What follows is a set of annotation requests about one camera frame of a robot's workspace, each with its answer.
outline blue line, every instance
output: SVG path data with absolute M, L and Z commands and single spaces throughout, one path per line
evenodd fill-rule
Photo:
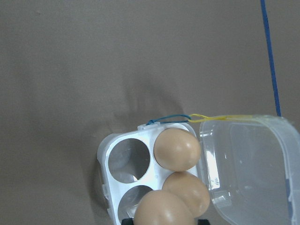
M 274 66 L 274 59 L 273 59 L 273 52 L 272 52 L 270 28 L 269 28 L 266 4 L 265 4 L 264 0 L 261 0 L 261 7 L 262 7 L 264 32 L 266 34 L 266 40 L 267 40 L 267 46 L 268 46 L 269 63 L 270 63 L 271 78 L 272 78 L 272 85 L 273 85 L 273 91 L 274 91 L 276 113 L 277 113 L 277 116 L 281 116 L 279 95 L 278 95 L 277 81 L 276 81 L 276 74 L 275 74 L 275 66 Z
M 189 120 L 191 119 L 191 117 L 186 114 L 174 114 L 174 115 L 164 116 L 164 117 L 158 118 L 156 120 L 149 120 L 148 123 L 146 123 L 146 125 L 150 125 L 155 122 L 159 122 L 160 120 L 165 120 L 165 119 L 169 119 L 169 118 L 173 118 L 173 117 L 185 117 L 185 118 L 188 118 Z M 176 120 L 176 121 L 163 121 L 160 123 L 163 124 L 163 123 L 187 123 L 187 122 L 188 122 L 188 120 Z

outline egg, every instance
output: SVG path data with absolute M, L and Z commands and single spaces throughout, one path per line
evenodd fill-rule
M 140 200 L 133 219 L 134 225 L 195 225 L 184 202 L 176 195 L 150 191 Z
M 164 182 L 164 191 L 177 195 L 191 211 L 193 217 L 201 216 L 210 205 L 207 187 L 188 172 L 174 172 Z
M 197 164 L 200 144 L 190 132 L 169 128 L 161 132 L 154 143 L 154 157 L 163 168 L 185 171 Z

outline egg carton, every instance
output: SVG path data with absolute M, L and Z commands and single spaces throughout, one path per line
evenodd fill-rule
M 180 128 L 196 136 L 187 123 L 140 125 L 137 131 L 111 134 L 100 144 L 97 159 L 101 165 L 102 188 L 108 201 L 108 214 L 114 225 L 133 218 L 140 199 L 149 191 L 162 188 L 173 173 L 160 166 L 154 158 L 157 136 L 168 128 Z M 201 178 L 201 163 L 188 170 Z

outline transparent lid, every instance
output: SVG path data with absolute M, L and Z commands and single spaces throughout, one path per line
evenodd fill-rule
M 232 225 L 300 224 L 300 135 L 272 116 L 209 120 L 200 140 L 212 202 Z

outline gray background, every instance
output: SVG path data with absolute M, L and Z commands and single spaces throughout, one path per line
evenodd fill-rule
M 300 2 L 266 3 L 282 115 L 299 129 Z M 173 113 L 276 114 L 258 0 L 2 0 L 0 76 L 6 225 L 110 225 L 94 188 L 110 133 Z

